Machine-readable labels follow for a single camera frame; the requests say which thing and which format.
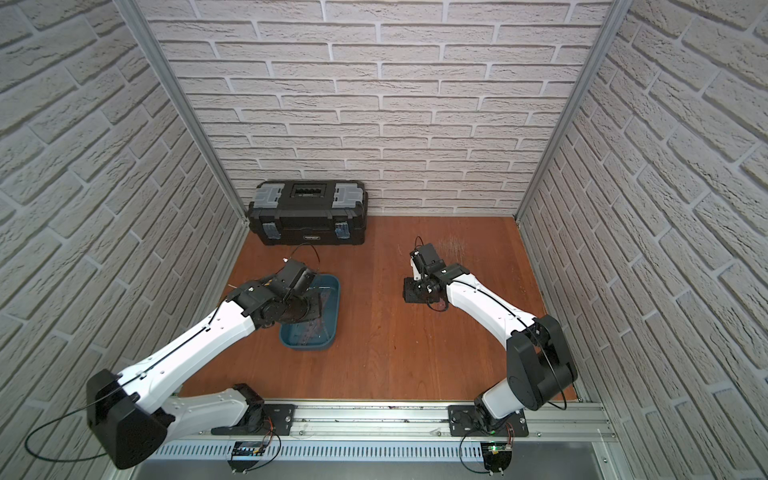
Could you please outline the teal plastic storage box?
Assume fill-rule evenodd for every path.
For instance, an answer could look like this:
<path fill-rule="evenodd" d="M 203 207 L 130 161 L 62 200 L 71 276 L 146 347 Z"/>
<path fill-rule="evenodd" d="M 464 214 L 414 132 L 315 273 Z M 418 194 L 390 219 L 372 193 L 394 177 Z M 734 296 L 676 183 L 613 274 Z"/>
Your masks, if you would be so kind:
<path fill-rule="evenodd" d="M 309 322 L 283 324 L 280 327 L 281 343 L 297 351 L 322 351 L 330 348 L 335 340 L 341 286 L 331 274 L 320 274 L 312 282 L 308 295 L 319 302 L 319 315 Z"/>

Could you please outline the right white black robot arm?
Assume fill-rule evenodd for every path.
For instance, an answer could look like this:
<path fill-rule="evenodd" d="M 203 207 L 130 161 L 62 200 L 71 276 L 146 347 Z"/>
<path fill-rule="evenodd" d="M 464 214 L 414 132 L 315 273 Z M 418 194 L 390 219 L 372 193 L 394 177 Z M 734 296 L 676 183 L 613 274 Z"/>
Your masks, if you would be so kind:
<path fill-rule="evenodd" d="M 404 279 L 407 303 L 444 303 L 464 311 L 490 332 L 506 352 L 506 376 L 475 399 L 478 416 L 496 423 L 522 409 L 538 410 L 578 379 L 562 325 L 537 317 L 493 293 L 472 273 L 454 264 L 433 274 Z"/>

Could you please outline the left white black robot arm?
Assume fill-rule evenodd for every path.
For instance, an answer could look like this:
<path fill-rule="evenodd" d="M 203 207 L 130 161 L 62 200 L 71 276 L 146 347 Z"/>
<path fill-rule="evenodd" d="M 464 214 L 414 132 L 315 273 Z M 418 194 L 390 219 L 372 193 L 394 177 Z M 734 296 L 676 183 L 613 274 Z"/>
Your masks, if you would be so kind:
<path fill-rule="evenodd" d="M 291 293 L 252 281 L 231 292 L 206 318 L 144 360 L 87 381 L 86 423 L 113 465 L 132 468 L 165 443 L 196 432 L 260 434 L 269 424 L 264 401 L 237 384 L 221 392 L 179 398 L 177 389 L 232 344 L 276 323 L 321 317 L 316 288 Z"/>

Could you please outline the black plastic toolbox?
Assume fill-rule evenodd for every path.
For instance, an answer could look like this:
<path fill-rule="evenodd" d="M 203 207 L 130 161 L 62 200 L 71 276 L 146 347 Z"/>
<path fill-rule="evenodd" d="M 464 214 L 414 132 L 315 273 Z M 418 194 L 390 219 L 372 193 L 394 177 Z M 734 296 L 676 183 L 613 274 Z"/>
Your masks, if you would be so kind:
<path fill-rule="evenodd" d="M 276 180 L 249 202 L 250 230 L 270 245 L 361 245 L 368 193 L 360 181 Z"/>

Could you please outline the left controller board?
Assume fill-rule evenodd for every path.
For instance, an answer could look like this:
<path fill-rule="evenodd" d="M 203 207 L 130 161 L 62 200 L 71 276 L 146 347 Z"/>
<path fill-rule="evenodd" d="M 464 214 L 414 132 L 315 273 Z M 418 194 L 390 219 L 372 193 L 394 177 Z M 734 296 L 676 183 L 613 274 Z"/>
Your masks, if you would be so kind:
<path fill-rule="evenodd" d="M 265 464 L 269 459 L 270 446 L 263 442 L 237 441 L 230 454 L 228 465 L 233 473 L 248 472 Z"/>

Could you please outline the controller board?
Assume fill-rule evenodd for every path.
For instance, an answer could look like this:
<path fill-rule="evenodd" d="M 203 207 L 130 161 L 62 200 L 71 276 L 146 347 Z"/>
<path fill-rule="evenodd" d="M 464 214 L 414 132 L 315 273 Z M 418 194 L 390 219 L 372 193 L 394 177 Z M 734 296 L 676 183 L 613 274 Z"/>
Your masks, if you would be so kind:
<path fill-rule="evenodd" d="M 269 459 L 270 446 L 263 442 L 237 441 L 230 454 L 228 465 L 233 473 L 248 472 L 265 464 Z"/>
<path fill-rule="evenodd" d="M 509 443 L 484 442 L 481 444 L 481 455 L 489 475 L 504 475 L 512 462 L 513 447 Z"/>

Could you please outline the right controller board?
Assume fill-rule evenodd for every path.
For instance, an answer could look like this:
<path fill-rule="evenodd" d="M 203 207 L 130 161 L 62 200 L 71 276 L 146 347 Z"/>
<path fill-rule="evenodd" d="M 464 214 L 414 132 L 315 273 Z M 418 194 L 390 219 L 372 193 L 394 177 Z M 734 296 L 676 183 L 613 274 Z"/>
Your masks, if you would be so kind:
<path fill-rule="evenodd" d="M 509 443 L 484 442 L 481 444 L 481 455 L 489 475 L 504 475 L 512 462 L 513 447 Z"/>

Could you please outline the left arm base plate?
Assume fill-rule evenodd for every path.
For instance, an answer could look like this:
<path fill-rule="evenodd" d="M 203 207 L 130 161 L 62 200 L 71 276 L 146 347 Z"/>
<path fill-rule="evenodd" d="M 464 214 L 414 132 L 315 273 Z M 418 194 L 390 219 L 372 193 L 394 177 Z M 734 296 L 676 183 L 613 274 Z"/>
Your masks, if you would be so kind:
<path fill-rule="evenodd" d="M 216 427 L 212 435 L 264 435 L 273 431 L 280 436 L 289 436 L 296 410 L 295 404 L 266 403 L 251 406 L 244 417 L 234 426 Z"/>

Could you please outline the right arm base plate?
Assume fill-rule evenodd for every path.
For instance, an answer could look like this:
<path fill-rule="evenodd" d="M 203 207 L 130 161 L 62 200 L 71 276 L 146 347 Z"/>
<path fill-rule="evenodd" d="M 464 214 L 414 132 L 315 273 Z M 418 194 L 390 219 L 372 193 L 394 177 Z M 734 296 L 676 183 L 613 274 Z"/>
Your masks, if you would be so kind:
<path fill-rule="evenodd" d="M 453 404 L 447 406 L 448 423 L 452 437 L 504 437 L 514 439 L 529 436 L 527 419 L 522 410 L 513 411 L 497 419 L 482 406 Z"/>

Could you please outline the aluminium front rail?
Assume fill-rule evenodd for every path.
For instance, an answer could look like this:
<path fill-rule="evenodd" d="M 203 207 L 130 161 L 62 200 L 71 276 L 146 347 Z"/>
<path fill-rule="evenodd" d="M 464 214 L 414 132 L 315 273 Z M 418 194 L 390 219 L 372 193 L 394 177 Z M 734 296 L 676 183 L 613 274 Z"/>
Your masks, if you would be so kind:
<path fill-rule="evenodd" d="M 616 442 L 599 403 L 570 402 L 518 410 L 492 435 L 475 431 L 474 405 L 460 401 L 268 399 L 264 409 L 285 440 L 452 441 L 462 437 L 514 442 Z"/>

